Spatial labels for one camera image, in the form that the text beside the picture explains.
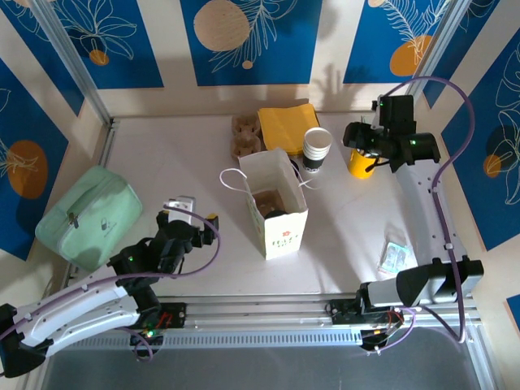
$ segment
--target beige circle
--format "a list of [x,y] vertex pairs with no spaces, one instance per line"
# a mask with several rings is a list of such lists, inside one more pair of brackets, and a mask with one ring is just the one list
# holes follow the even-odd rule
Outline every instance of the beige circle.
[[368,0],[368,5],[373,8],[376,8],[381,7],[384,2],[386,2],[386,0]]
[[247,16],[229,0],[211,0],[195,15],[195,35],[204,47],[213,51],[233,50],[249,36]]
[[16,2],[20,4],[22,7],[29,8],[30,4],[28,0],[13,0],[13,2]]
[[246,60],[242,63],[242,67],[246,70],[251,69],[253,67],[253,63],[249,60]]

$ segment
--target paper bag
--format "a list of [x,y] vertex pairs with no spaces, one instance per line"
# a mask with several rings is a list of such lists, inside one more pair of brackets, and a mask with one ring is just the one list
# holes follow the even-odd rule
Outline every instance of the paper bag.
[[[239,164],[247,205],[266,260],[298,251],[308,209],[287,154],[282,149],[251,154],[240,158]],[[287,214],[264,219],[254,194],[266,191],[278,191]]]

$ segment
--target white table surface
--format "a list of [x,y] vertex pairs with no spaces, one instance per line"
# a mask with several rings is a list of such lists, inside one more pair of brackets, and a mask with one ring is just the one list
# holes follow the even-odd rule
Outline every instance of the white table surface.
[[[304,188],[309,216],[301,248],[269,261],[260,251],[245,195],[219,181],[223,169],[238,167],[229,154],[229,116],[121,119],[107,167],[128,180],[144,211],[116,251],[155,235],[163,202],[187,195],[197,199],[200,215],[219,215],[222,251],[197,276],[155,284],[159,296],[354,293],[361,282],[387,278],[377,270],[387,237],[410,245],[399,184],[388,167],[368,180],[349,174],[350,149],[341,138],[360,114],[318,117],[335,141],[320,172],[305,176],[313,175],[310,185],[319,189]],[[241,185],[238,174],[226,177]],[[215,244],[194,249],[183,272],[200,267],[214,250]]]

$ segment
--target green pouch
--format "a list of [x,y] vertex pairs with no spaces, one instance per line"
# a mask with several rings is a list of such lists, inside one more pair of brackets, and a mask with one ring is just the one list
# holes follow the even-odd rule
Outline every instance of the green pouch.
[[121,176],[90,168],[36,227],[37,239],[72,264],[95,271],[137,221],[142,204]]

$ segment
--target white wall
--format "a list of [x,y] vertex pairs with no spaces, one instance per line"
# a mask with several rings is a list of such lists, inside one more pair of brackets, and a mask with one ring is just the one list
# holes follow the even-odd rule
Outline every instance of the white wall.
[[323,0],[310,84],[198,87],[179,0],[138,0],[164,89],[104,89],[113,116],[233,114],[311,102],[359,111],[396,84],[343,84],[366,0]]
[[[452,82],[470,94],[520,28],[519,16],[518,0],[501,0],[453,75]],[[457,93],[445,89],[432,110],[427,108],[425,99],[418,103],[416,109],[418,130],[432,132],[438,137],[439,145],[442,145],[443,161],[447,152],[440,133],[461,105],[462,100]],[[450,167],[444,176],[444,187],[448,192],[457,233],[469,256],[482,260],[484,265],[484,277],[474,290],[474,298],[491,339],[506,388],[520,388],[520,332],[506,302],[506,298],[520,294],[520,236],[486,252],[455,170]]]
[[[69,140],[47,210],[98,160],[104,141],[101,122],[85,102],[78,117],[40,67],[6,16],[0,12],[0,58]],[[36,240],[24,262],[0,250],[0,305],[22,306],[59,286],[67,262]],[[17,379],[0,379],[2,390],[16,387]]]

